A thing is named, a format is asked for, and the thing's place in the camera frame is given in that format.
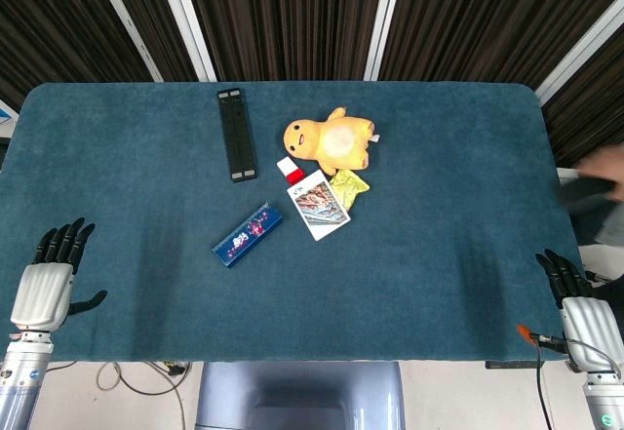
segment black ruler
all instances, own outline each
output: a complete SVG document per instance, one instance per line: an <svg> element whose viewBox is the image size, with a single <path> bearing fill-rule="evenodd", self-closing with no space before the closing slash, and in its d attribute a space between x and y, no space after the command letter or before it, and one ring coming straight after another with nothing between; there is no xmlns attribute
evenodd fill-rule
<svg viewBox="0 0 624 430"><path fill-rule="evenodd" d="M221 111L230 177L236 183L254 179L257 177L254 147L241 90L228 89L219 91L216 95Z"/></svg>
<svg viewBox="0 0 624 430"><path fill-rule="evenodd" d="M503 362L499 360L486 360L486 368L488 370L519 370L519 369L533 369L537 368L536 360L512 360L509 362ZM539 362L539 367L544 365L544 361Z"/></svg>

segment white cable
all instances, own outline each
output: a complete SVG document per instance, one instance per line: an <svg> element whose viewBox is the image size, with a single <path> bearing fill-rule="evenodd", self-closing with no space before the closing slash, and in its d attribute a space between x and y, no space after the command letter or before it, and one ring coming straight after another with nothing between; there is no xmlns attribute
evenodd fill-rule
<svg viewBox="0 0 624 430"><path fill-rule="evenodd" d="M593 350L594 352L596 352L598 355L603 357L608 362L608 364L611 367L611 369L617 375L617 378L618 379L622 379L622 370L619 368L619 366L615 363L615 361L613 359L611 359L608 355L606 355L605 352L603 352L602 350L594 347L591 344L588 344L587 342L583 342L582 340L578 340L578 339L566 339L566 340L567 340L567 342L570 342L572 344L582 345L583 347L587 347L588 349Z"/></svg>
<svg viewBox="0 0 624 430"><path fill-rule="evenodd" d="M151 369L153 369L154 371L156 371L158 374L160 374L164 379L167 380L167 382L169 384L172 385L172 388L162 394L157 394L162 396L163 394L167 394L168 392L174 391L175 392L175 396L177 397L177 403L179 404L179 414L180 414L180 421L182 423L182 430L186 430L186 419L184 416L184 406L182 404L182 398L179 395L179 392L177 391L178 386L181 384L181 381L176 385L174 384L174 382L168 377L166 376L158 366L151 364L149 362L143 362L144 364L146 364L147 366L149 366ZM117 375L115 382L110 385L110 386L102 386L101 383L99 382L99 377L101 376L102 371L106 368L106 366L108 365L112 365L113 369L115 370L115 374ZM191 372L191 367L192 364L189 362L188 366L187 366L187 370L184 373L184 376L188 376ZM117 387L117 385L119 385L119 383L122 381L122 372L121 372L121 366L117 363L117 362L106 362L105 364L103 364L101 367L99 367L99 369L97 370L97 374L96 374L96 387L97 389L99 389L100 391L112 391L113 389L115 389ZM133 391L134 393L137 393L141 396L149 396L149 394L143 394L140 392L137 392L135 389L132 389L128 384L126 384L128 386L128 389L130 389L131 391Z"/></svg>

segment red white eraser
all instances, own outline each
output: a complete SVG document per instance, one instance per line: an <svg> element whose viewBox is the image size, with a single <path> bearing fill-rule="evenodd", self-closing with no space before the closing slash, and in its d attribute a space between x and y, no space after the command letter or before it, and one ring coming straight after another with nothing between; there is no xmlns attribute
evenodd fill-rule
<svg viewBox="0 0 624 430"><path fill-rule="evenodd" d="M296 184L305 178L305 173L297 165L294 164L290 157L285 157L277 163L280 172L284 174L286 180L290 184Z"/></svg>

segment stuffed toy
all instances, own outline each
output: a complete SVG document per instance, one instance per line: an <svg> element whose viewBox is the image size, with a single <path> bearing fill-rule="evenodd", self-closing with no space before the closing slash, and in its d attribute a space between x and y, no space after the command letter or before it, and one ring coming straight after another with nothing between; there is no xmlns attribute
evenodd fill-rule
<svg viewBox="0 0 624 430"><path fill-rule="evenodd" d="M284 132L284 145L293 157L317 160L326 174L336 169L363 170L369 165L369 140L374 123L364 118L345 116L347 109L334 110L328 121L297 120Z"/></svg>

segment teal tablecloth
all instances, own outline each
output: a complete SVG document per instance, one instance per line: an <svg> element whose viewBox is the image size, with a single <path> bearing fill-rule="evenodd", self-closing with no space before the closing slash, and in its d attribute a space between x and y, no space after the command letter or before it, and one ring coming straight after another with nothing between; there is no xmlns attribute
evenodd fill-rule
<svg viewBox="0 0 624 430"><path fill-rule="evenodd" d="M259 178L229 179L215 98L238 86ZM275 163L293 119L337 106L381 134L352 221L314 242ZM303 163L311 172L315 163ZM97 224L55 359L525 359L561 330L533 254L578 261L534 94L513 84L54 84L0 174L0 318L38 238ZM226 269L211 246L264 201L282 225Z"/></svg>

